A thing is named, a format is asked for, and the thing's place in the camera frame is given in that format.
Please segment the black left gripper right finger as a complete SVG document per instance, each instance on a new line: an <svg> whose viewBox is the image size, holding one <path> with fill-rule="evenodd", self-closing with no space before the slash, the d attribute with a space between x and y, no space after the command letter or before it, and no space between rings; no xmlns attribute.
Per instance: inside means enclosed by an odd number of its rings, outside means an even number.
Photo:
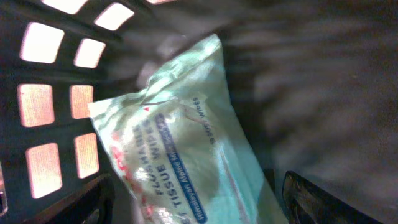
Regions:
<svg viewBox="0 0 398 224"><path fill-rule="evenodd" d="M282 196L293 224L381 224L292 171L285 173Z"/></svg>

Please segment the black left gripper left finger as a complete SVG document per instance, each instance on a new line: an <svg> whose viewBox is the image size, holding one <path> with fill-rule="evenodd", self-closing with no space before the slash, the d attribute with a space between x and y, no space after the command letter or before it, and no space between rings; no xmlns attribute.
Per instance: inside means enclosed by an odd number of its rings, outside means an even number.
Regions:
<svg viewBox="0 0 398 224"><path fill-rule="evenodd" d="M110 224L114 198L111 176L102 174L22 224Z"/></svg>

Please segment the green wet wipes pack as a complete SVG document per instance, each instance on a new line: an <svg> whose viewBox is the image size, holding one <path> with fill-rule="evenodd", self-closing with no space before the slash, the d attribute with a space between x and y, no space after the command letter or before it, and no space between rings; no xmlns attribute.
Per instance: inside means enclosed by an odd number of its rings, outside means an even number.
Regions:
<svg viewBox="0 0 398 224"><path fill-rule="evenodd" d="M229 99L211 35L90 118L144 223L286 223Z"/></svg>

